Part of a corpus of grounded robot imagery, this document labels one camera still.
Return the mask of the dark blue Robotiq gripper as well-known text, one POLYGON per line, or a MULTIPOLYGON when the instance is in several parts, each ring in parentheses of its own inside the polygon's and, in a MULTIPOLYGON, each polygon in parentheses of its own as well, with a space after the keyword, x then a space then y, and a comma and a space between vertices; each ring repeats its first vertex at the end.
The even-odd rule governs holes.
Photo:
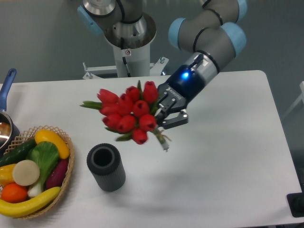
POLYGON ((164 83, 158 86, 158 108, 154 114, 157 124, 170 129, 188 123, 186 107, 190 101, 205 87, 204 80, 189 66, 181 66, 164 83), (171 119, 166 114, 176 113, 171 119))

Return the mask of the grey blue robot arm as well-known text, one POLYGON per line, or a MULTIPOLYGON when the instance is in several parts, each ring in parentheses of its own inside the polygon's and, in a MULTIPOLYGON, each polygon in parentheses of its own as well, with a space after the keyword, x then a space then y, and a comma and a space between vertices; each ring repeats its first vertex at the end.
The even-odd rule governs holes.
MULTIPOLYGON (((159 85, 156 122, 169 129, 186 124, 187 105, 245 47, 247 38, 238 26, 247 12, 244 0, 204 0, 194 19, 178 18, 168 31, 170 44, 191 53, 159 85)), ((103 34, 112 46, 119 77, 149 76, 160 65, 150 64, 150 45, 156 36, 152 17, 140 0, 85 0, 77 12, 94 34, 103 34)))

